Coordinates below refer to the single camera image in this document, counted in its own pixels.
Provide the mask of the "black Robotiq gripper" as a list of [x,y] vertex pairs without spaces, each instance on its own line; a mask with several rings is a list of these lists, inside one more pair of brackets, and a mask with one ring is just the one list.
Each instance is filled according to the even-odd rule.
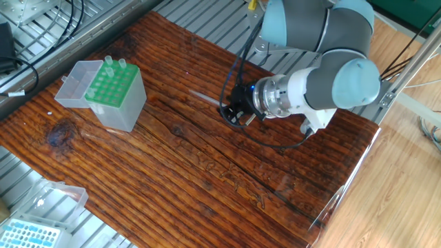
[[240,125],[240,116],[236,116],[239,112],[242,112],[244,115],[255,114],[260,121],[264,120],[265,114],[260,112],[254,105],[255,87],[255,83],[235,84],[229,95],[229,106],[221,108],[222,113],[228,116],[230,124]]

